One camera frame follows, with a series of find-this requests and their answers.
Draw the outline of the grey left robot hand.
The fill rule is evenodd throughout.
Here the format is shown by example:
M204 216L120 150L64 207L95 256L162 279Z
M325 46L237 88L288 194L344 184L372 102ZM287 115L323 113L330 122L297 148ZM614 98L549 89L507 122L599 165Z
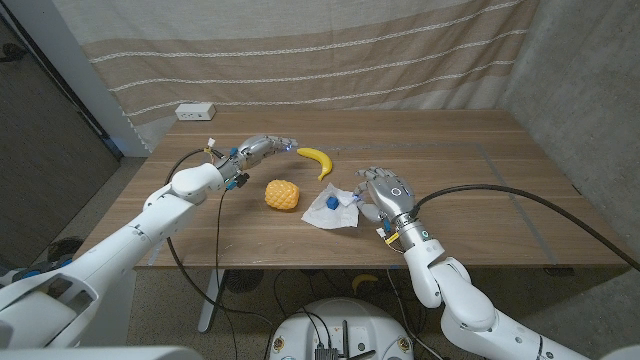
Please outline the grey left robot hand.
M280 152L288 152L298 146L296 139L270 135L256 135L237 148L232 148L230 154L220 159L216 168L221 172L227 190L242 187L248 180L246 170L257 166L264 158Z

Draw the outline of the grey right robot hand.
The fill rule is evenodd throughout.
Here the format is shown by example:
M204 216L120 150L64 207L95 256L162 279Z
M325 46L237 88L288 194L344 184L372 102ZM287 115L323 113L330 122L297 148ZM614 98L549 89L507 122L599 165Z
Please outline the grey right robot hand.
M416 204L415 193L404 179L381 167L361 169L356 175L364 178L353 195L365 218L394 225L405 251L431 240L417 216L410 214Z

